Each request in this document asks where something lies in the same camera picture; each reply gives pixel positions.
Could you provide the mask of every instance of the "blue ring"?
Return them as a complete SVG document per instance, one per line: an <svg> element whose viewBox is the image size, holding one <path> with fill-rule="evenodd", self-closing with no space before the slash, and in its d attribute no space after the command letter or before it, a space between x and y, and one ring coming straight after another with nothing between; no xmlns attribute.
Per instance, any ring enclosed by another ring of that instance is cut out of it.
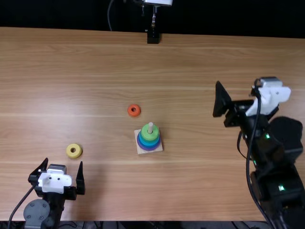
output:
<svg viewBox="0 0 305 229"><path fill-rule="evenodd" d="M140 134L138 134L137 143L138 143L138 145L139 145L139 147L140 147L141 149L146 150L146 151L152 151L152 150L158 148L159 144L161 143L161 140L159 139L159 142L158 142L155 146L153 146L153 147L146 147L146 146L144 146L144 145L140 142L139 136L140 136Z"/></svg>
<svg viewBox="0 0 305 229"><path fill-rule="evenodd" d="M153 146L155 146L158 142L159 142L159 140L160 140L160 135L155 139L155 140L153 140L153 141L147 141L147 140L145 140L143 137L142 137L142 135L140 134L139 135L139 139L140 139L140 142L144 145L144 146L146 146L146 147L153 147Z"/></svg>

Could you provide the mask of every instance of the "black mount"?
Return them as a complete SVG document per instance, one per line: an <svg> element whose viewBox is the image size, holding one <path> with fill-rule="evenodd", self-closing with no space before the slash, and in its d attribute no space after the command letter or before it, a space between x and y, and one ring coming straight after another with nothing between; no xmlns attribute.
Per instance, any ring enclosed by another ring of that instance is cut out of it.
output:
<svg viewBox="0 0 305 229"><path fill-rule="evenodd" d="M225 115L224 126L239 126L249 145L255 115L246 116L253 100L232 101L218 81L215 86L213 117ZM260 114L254 135L252 155L255 171L250 178L256 198L277 229L301 229L305 225L305 190L294 166L303 151L302 123Z"/></svg>
<svg viewBox="0 0 305 229"><path fill-rule="evenodd" d="M30 202L24 210L24 218L26 220L25 229L56 229L61 220L61 214L64 210L65 200L76 200L77 195L85 195L85 181L83 176L82 161L80 163L77 176L76 187L64 187L64 193L43 192L38 186L40 175L47 172L48 158L38 166L28 178L28 182L35 186L37 196L42 199L37 199Z"/></svg>

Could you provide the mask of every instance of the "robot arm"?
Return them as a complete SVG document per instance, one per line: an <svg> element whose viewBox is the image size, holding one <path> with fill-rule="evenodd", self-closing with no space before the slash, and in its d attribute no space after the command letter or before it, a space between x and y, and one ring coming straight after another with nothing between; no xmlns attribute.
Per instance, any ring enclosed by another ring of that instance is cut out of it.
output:
<svg viewBox="0 0 305 229"><path fill-rule="evenodd" d="M42 199L31 201L24 209L25 229L56 229L61 220L65 200L76 200L76 196L85 194L85 182L80 163L76 176L77 187L72 187L72 178L67 175L67 167L51 164L48 159L37 167L28 181L37 196Z"/></svg>
<svg viewBox="0 0 305 229"><path fill-rule="evenodd" d="M213 116L225 114L225 127L239 126L248 148L251 147L248 152L255 171L247 174L252 182L249 190L271 228L301 229L305 225L305 190L294 163L303 151L303 126L287 117L269 122L279 103L288 100L290 89L276 77L259 81L261 86L253 87L251 92L260 96L258 117L258 99L232 101L220 82L216 83Z"/></svg>

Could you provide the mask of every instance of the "cable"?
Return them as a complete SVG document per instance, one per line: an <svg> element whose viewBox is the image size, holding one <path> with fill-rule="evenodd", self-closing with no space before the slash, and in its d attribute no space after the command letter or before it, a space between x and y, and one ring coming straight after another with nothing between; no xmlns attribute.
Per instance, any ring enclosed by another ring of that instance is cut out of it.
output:
<svg viewBox="0 0 305 229"><path fill-rule="evenodd" d="M266 221L268 222L269 226L274 229L273 224L271 223L270 219L268 218L268 216L265 214L264 210L262 209L261 205L259 204L254 191L253 191L253 187L251 185L251 181L250 181L250 156L251 156L251 151L252 151L252 143L253 143L253 139L254 139L254 135L256 132L256 126L258 123L258 118L259 118L259 114L261 112L261 105L262 105L262 99L261 99L261 95L259 93L259 90L257 88L257 82L259 81L259 79L256 79L254 82L254 89L256 92L256 97L257 97L257 112L256 112L256 117L255 117L255 121L254 121L254 126L253 126L253 131L251 134L251 138L249 141L249 146L248 146L248 152L247 152L247 158L246 158L246 178L247 178L247 185L251 194L251 197L254 201L254 203L256 204L257 208L260 210L260 212L262 213L263 217L266 219Z"/></svg>
<svg viewBox="0 0 305 229"><path fill-rule="evenodd" d="M73 228L77 228L77 224L73 221L69 221L70 223L73 223L74 225L71 225L71 224L68 224L68 223L65 223L65 224L61 224L58 228L61 228L63 226L70 226L70 227L73 227Z"/></svg>
<svg viewBox="0 0 305 229"><path fill-rule="evenodd" d="M16 211L18 210L18 208L20 207L20 205L24 202L24 200L29 196L29 194L34 190L35 185L33 185L29 191L25 194L25 196L21 199L21 201L17 204L17 206L15 207L15 209L13 210L13 212L10 215L10 219L9 219L9 223L8 223L8 229L10 229L10 224L11 221L13 219L13 216L15 215Z"/></svg>
<svg viewBox="0 0 305 229"><path fill-rule="evenodd" d="M247 158L242 154L242 152L240 151L240 140L242 139L242 135L243 135L243 133L242 133L242 131L240 131L239 134L238 134L237 143L236 143L236 145L237 145L237 150L238 150L238 152L240 153L240 155L243 156L244 159L247 159Z"/></svg>
<svg viewBox="0 0 305 229"><path fill-rule="evenodd" d="M251 229L244 221L241 221L241 223L244 224L248 229Z"/></svg>
<svg viewBox="0 0 305 229"><path fill-rule="evenodd" d="M96 226L96 229L99 229L99 226L97 226L97 223L95 221L93 221L95 226Z"/></svg>
<svg viewBox="0 0 305 229"><path fill-rule="evenodd" d="M111 25L110 25L109 14L110 14L110 8L111 8L113 2L114 2L114 0L110 0L109 5L108 5L108 9L107 9L107 20L108 20L108 25L109 25L110 31L112 31L112 28L111 28Z"/></svg>
<svg viewBox="0 0 305 229"><path fill-rule="evenodd" d="M233 226L234 226L236 229L239 229L233 221L231 221L231 223L233 224Z"/></svg>

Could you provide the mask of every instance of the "teal ring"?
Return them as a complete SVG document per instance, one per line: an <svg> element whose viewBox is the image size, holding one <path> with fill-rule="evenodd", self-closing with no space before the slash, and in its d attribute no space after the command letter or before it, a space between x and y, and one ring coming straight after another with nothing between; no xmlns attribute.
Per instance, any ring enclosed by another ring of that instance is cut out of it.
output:
<svg viewBox="0 0 305 229"><path fill-rule="evenodd" d="M145 140L145 139L142 137L141 131L139 132L139 140L140 140L140 142L141 142L143 145L145 145L145 146L148 146L148 147L154 146L155 144L158 143L159 139L160 139L160 135L159 135L155 140L153 140L153 141L147 141L147 140Z"/></svg>

